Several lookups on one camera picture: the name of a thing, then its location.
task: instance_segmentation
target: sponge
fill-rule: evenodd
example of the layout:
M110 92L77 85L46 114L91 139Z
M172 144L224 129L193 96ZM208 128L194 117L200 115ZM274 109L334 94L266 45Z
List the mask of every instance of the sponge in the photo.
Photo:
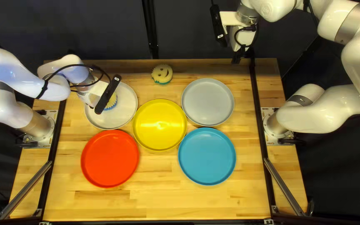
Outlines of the sponge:
M109 99L108 103L106 104L104 110L110 110L110 109L113 109L115 106L116 106L116 103L117 103L117 93L116 92L113 92L111 98Z
M173 78L173 69L167 64L159 64L153 69L151 76L157 84L168 84Z

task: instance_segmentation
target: smiley face sponge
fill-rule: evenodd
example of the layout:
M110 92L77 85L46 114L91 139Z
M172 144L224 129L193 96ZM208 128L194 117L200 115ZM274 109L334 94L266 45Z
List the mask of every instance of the smiley face sponge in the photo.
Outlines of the smiley face sponge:
M159 64L153 69L151 76L157 84L168 84L173 78L173 69L167 64Z

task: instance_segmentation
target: red plate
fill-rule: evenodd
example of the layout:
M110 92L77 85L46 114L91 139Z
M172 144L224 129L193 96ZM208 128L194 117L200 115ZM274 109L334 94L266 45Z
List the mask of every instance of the red plate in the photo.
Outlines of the red plate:
M88 141L81 155L81 169L93 185L116 187L133 175L139 157L137 144L130 135L107 130Z

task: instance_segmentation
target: butcher block tabletop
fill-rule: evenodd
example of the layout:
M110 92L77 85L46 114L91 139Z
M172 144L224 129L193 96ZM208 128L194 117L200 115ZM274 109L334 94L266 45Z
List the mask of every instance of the butcher block tabletop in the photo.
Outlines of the butcher block tabletop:
M213 78L226 84L234 96L232 116L214 128L232 141L236 166L232 175L215 186L192 182L182 172L175 148L154 152L138 145L139 165L133 176L114 188L96 187L80 167L84 146L102 132L84 114L76 93L67 99L56 159L44 211L45 221L139 221L201 219L264 219L270 217L264 167L259 145L254 100L248 70L249 59L232 65L231 59L184 60L84 60L110 76L120 74L138 97L138 107L153 99L167 99L181 106L183 90L192 81ZM158 64L173 68L169 84L156 84L150 73ZM284 93L276 59L257 59L256 77L262 107L280 107ZM34 110L58 109L58 102L34 101ZM133 136L132 122L120 128ZM188 119L187 133L201 127ZM49 149L23 149L11 199L47 161ZM268 146L269 159L301 207L307 199L295 146ZM42 179L11 214L31 216L37 209ZM291 212L274 182L276 205Z

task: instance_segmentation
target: plate rim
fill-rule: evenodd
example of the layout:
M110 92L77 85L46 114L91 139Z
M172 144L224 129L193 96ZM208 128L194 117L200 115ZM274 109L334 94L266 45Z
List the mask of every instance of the plate rim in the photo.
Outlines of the plate rim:
M210 132L214 132L214 133L217 133L217 132L218 132L217 134L226 137L226 138L228 139L228 141L229 141L229 142L231 143L231 145L232 145L232 152L234 153L234 162L233 162L233 165L232 165L233 168L232 168L231 171L230 171L222 180L220 180L219 182L215 182L215 183L211 183L211 184L206 184L206 183L201 183L201 182L199 183L199 182L197 182L197 180L191 178L191 176L189 176L188 173L186 173L186 172L184 171L184 169L183 169L182 163L180 162L180 150L181 150L181 145L182 145L183 141L186 140L187 136L188 136L189 134L193 133L193 132L197 132L196 130L198 130L198 132L203 132L204 130L210 130ZM178 161L178 163L179 163L179 166L180 166L182 172L183 172L183 173L187 176L187 178L190 179L192 182L197 183L197 184L199 184L199 185L203 185L203 186L215 186L215 185L218 185L218 184L221 184L221 183L225 182L225 181L233 174L233 171L234 171L234 169L236 168L236 163L237 163L237 152L236 152L236 148L234 147L233 142L232 142L232 141L230 140L230 138L229 138L227 135L225 135L222 131L217 130L217 129L212 128L212 127L201 127L201 128L197 128L197 129L189 132L189 133L183 138L182 142L181 142L180 145L179 145L179 149L178 149L178 152L177 152L177 161Z
M219 83L221 84L221 86L226 87L226 91L228 90L228 92L231 94L232 101L233 101L232 110L231 110L230 114L229 114L223 121L221 121L220 123L217 123L217 124L214 124L214 125L208 125L208 124L198 123L198 122L196 122L195 120L193 120L193 119L186 113L186 110L184 110L183 99L184 99L184 95L186 94L186 90L189 89L190 86L191 86L194 82L196 82L196 81L198 81L198 80L210 80L211 82L215 82L215 83L219 82ZM198 125L201 125L201 126L217 126L217 125L220 125L220 124L226 122L226 121L231 117L231 115L233 114L234 106L235 106L234 95L233 95L233 93L231 92L230 88L228 88L227 85L225 85L225 84L224 84L223 82L221 82L220 80L216 80L216 79L213 79L213 78L200 78L200 79L196 79L196 80L192 81L192 82L189 83L189 84L187 85L187 87L183 90L183 93L182 93L182 96L181 96L181 107L182 107L182 110L183 110L184 114L186 114L187 118L190 119L192 122L194 122L194 123L196 123L196 124L198 124Z

